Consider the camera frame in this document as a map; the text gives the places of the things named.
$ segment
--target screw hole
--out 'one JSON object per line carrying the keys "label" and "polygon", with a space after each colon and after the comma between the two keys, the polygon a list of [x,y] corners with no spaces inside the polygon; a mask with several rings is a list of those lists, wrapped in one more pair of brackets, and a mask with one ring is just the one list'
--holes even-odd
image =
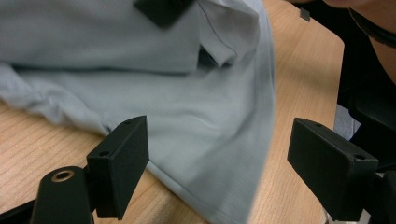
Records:
{"label": "screw hole", "polygon": [[354,157],[355,157],[357,160],[360,160],[360,161],[366,159],[366,158],[365,158],[364,156],[362,156],[362,155],[354,155]]}
{"label": "screw hole", "polygon": [[108,155],[108,151],[103,151],[103,152],[99,153],[99,156],[101,156],[101,157],[105,157],[107,155]]}
{"label": "screw hole", "polygon": [[65,180],[70,179],[74,175],[74,171],[72,170],[64,170],[56,173],[52,176],[52,182],[64,182]]}

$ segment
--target wood grain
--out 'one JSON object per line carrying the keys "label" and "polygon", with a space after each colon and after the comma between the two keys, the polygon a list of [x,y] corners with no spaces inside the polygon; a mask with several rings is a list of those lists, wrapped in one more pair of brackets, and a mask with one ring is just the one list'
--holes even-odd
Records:
{"label": "wood grain", "polygon": [[[295,117],[332,127],[343,43],[281,0],[264,0],[276,47],[276,123],[273,143],[250,223],[315,223],[317,199],[286,161]],[[85,166],[85,156],[103,136],[49,124],[0,102],[0,213],[35,198],[38,182],[66,165]],[[119,223],[97,219],[95,223]],[[121,223],[205,223],[146,171]]]}
{"label": "wood grain", "polygon": [[332,128],[344,44],[280,0],[264,0],[276,49],[276,122],[250,223],[324,223],[315,196],[287,162],[294,118]]}

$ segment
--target light blue shirt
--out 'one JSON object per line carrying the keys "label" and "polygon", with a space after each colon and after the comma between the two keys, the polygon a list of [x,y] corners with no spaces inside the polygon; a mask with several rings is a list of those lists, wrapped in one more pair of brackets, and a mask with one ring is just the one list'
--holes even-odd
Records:
{"label": "light blue shirt", "polygon": [[168,30],[126,0],[0,2],[0,98],[102,134],[147,115],[148,169],[213,223],[248,221],[274,58],[261,0],[198,0]]}

